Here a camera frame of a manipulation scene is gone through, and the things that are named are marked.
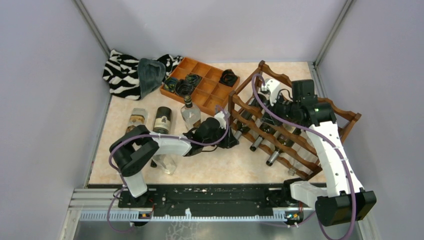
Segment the dark wine bottle back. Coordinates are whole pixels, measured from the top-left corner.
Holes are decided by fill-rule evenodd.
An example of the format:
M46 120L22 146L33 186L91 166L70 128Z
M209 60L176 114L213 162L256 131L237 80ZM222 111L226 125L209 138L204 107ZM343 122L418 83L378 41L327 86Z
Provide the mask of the dark wine bottle back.
M250 107L257 107L260 111L262 110L262 107L260 106L260 104L258 103L258 101L257 101L257 99L255 98L255 97L253 97L249 102L248 102L248 105L250 106ZM244 120L246 120L246 121L250 121L250 120L252 120L253 119L253 114L252 113L250 113L250 112L248 112L247 110L243 110L242 112L241 112L241 115L240 115ZM245 134L245 133L248 133L249 132L249 130L250 130L250 128L245 124L245 123L243 123L242 121L240 121L240 120L237 120L236 121L236 132L234 133L234 137L235 137L235 139L238 141L239 139L240 139L240 137L243 135L243 134Z

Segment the wooden wine rack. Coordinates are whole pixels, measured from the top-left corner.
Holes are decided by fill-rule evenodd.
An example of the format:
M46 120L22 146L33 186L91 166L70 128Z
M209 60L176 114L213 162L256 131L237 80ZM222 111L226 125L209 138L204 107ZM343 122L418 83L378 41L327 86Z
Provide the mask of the wooden wine rack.
M321 98L315 94L315 85L313 80L309 79L306 83L293 84L290 78L285 74L275 73L264 60L260 61L254 74L267 74L280 82L282 90L278 101L291 101L290 113L292 123L298 126L308 127L314 125L320 119L336 120L336 116L344 118L347 123L343 127L338 127L339 139L344 142L350 131L361 118L360 113L341 110L335 106L329 98ZM302 163L305 167L312 170L311 174L297 170L296 174L301 180L308 181L319 174L323 168L321 160L318 157L317 149L312 145L312 141L302 136L303 130L297 126L293 130L288 130L281 126L275 126L263 122L265 110L259 110L258 107L249 106L249 102L243 102L239 93L251 83L251 78L247 78L236 90L230 92L228 97L228 110L230 113L231 127L236 131L236 121L245 123L250 130L243 134L247 140L253 144L257 143L257 148L268 154L269 157L275 157L275 161L285 166L288 170L292 167L289 158L292 157ZM243 110L253 114L252 120L245 120L241 117ZM318 157L317 163L307 162L300 157L293 149L297 144L310 153Z

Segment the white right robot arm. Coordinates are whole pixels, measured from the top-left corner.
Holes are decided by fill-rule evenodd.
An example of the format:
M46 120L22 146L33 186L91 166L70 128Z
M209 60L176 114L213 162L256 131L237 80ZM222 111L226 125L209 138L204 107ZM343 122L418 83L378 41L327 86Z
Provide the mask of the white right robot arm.
M269 94L265 114L278 124L305 131L326 178L325 189L308 181L290 183L281 193L283 203L306 204L326 227L363 220L377 203L377 197L372 190L366 191L354 174L341 142L335 111L329 102L319 100L313 80L293 82L291 100L283 98L282 85L275 79L267 79L260 87Z

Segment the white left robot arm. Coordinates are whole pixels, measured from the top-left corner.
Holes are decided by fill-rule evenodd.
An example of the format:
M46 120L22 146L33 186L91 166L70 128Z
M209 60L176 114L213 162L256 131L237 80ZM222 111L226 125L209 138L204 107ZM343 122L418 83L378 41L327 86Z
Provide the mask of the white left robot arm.
M229 149L238 144L232 143L234 139L228 120L218 115L181 135L155 133L139 125L110 146L109 161L115 162L131 202L144 207L149 203L150 193L142 169L150 159L158 155L191 157L210 146Z

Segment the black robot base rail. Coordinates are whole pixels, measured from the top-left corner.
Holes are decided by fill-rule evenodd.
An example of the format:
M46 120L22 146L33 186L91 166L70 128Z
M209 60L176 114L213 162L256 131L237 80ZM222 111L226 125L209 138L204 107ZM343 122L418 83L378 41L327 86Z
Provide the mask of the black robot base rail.
M150 184L133 197L114 192L111 209L83 210L81 220L110 222L282 222L300 224L311 216L279 184Z

